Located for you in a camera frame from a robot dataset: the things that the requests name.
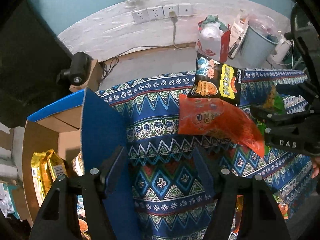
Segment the silver screw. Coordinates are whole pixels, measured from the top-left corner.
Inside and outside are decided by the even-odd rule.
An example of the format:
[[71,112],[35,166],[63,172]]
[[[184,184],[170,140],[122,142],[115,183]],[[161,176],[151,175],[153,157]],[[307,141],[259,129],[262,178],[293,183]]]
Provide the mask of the silver screw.
[[73,79],[73,82],[74,82],[74,83],[80,83],[81,80],[82,80],[81,78],[75,77],[75,78]]
[[58,177],[57,177],[57,180],[59,181],[62,181],[66,178],[66,176],[64,174],[60,174]]
[[256,180],[262,180],[262,176],[261,176],[260,174],[256,174],[256,175],[254,176],[254,178],[255,178]]
[[90,170],[90,173],[92,175],[97,174],[98,172],[99,172],[99,170],[97,168],[93,168],[93,169]]
[[230,173],[230,171],[228,169],[222,169],[221,173],[224,175],[228,175]]

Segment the orange snack bag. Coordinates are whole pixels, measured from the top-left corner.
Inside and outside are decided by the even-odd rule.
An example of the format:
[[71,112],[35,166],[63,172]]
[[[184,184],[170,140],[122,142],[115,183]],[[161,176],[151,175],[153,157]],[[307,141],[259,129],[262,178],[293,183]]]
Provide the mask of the orange snack bag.
[[178,134],[229,138],[264,156],[264,139],[255,123],[240,108],[219,98],[187,98],[179,95]]

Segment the blue patterned fabric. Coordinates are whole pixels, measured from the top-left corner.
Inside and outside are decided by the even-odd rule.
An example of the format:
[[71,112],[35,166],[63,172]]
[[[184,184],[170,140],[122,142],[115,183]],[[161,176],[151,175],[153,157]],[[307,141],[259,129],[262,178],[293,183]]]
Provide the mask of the blue patterned fabric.
[[[249,104],[262,104],[273,84],[305,79],[301,71],[246,70],[240,107],[250,114]],[[226,139],[177,134],[179,94],[188,94],[194,80],[194,72],[171,73],[97,92],[127,120],[132,193],[142,238],[202,239],[215,202],[204,191],[191,158],[195,145],[211,154],[223,152],[220,166],[238,176],[261,174],[288,204],[292,217],[315,187],[310,158],[274,148],[260,158]],[[303,111],[307,104],[301,97],[284,96],[283,101],[288,113]],[[236,239],[236,233],[229,239]]]

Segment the electrical socket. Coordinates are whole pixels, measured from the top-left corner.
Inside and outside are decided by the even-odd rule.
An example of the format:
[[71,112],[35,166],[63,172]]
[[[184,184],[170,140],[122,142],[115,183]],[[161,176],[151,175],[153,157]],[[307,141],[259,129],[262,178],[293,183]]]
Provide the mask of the electrical socket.
[[190,3],[179,3],[179,15],[188,16],[193,15],[193,8]]
[[149,15],[147,9],[133,11],[132,16],[135,23],[144,23],[149,21]]
[[164,17],[162,6],[147,8],[149,19],[156,20]]
[[169,4],[169,5],[163,6],[164,17],[169,18],[170,17],[169,13],[172,11],[175,12],[177,16],[179,15],[178,4]]

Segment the human hand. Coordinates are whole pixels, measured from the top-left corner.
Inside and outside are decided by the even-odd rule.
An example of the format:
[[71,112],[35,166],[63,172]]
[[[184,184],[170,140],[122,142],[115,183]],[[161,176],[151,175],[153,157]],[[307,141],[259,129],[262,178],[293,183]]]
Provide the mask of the human hand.
[[320,157],[311,158],[312,161],[312,167],[313,167],[313,173],[311,175],[311,178],[315,178],[319,174],[320,169]]

